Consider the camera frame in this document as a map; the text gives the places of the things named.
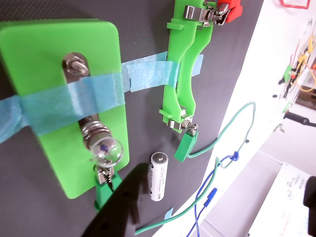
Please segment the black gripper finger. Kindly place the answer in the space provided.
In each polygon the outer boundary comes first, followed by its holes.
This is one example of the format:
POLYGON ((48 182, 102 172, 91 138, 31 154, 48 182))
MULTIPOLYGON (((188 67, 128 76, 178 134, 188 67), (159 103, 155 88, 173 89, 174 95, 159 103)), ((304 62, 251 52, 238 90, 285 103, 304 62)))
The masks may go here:
POLYGON ((133 237, 140 223, 143 199, 149 193, 148 163, 126 176, 91 221, 83 237, 133 237))
POLYGON ((303 205, 309 209, 308 235, 316 236, 316 177, 311 176, 305 187, 303 205))

